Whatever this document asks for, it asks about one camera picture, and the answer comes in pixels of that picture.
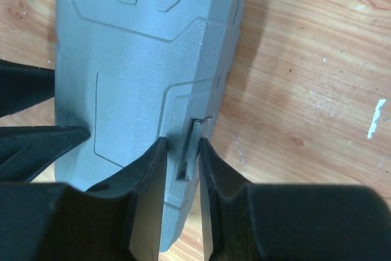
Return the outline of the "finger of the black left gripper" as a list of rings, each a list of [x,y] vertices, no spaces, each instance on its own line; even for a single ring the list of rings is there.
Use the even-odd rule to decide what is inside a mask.
[[[55,71],[1,61],[1,117],[54,97]]]
[[[83,127],[1,127],[1,181],[29,183],[88,138]]]

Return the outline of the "grey plastic tool case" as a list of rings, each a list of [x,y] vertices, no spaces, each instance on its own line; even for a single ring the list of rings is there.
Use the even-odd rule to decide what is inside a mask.
[[[244,0],[56,0],[55,123],[90,138],[54,165],[82,191],[169,143],[159,250],[179,238],[199,181]]]

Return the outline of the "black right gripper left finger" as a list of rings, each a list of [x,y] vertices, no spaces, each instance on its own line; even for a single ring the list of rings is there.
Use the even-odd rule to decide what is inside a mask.
[[[167,140],[87,191],[1,185],[2,260],[157,260]]]

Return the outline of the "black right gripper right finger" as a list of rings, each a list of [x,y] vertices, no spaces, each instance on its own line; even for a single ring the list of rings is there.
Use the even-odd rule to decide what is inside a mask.
[[[390,209],[362,185],[252,183],[203,138],[205,260],[389,260]]]

